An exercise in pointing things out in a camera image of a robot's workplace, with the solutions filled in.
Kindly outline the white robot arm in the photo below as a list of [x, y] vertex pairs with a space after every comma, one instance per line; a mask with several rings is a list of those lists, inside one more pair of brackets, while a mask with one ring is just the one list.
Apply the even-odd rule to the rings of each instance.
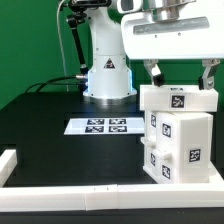
[[128, 58], [142, 60], [154, 85], [164, 84], [160, 60], [200, 59], [201, 89], [214, 87], [224, 59], [224, 0], [69, 0], [70, 27], [88, 21], [93, 65], [84, 96], [102, 101], [133, 97]]

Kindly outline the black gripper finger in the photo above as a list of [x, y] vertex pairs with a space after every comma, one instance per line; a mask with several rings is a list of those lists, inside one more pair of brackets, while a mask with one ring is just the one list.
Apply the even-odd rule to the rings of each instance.
[[219, 65], [219, 59], [204, 59], [202, 61], [202, 66], [205, 70], [203, 75], [198, 78], [198, 86], [200, 90], [210, 90], [214, 87], [214, 76]]
[[155, 86], [162, 86], [165, 83], [164, 75], [161, 73], [157, 59], [147, 59], [144, 61], [144, 67], [151, 77], [151, 82]]

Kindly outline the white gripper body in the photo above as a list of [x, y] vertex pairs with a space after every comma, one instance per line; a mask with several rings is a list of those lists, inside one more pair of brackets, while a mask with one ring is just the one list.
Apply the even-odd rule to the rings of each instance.
[[224, 59], [224, 0], [193, 0], [178, 7], [179, 17], [154, 21], [153, 11], [121, 20], [130, 59]]

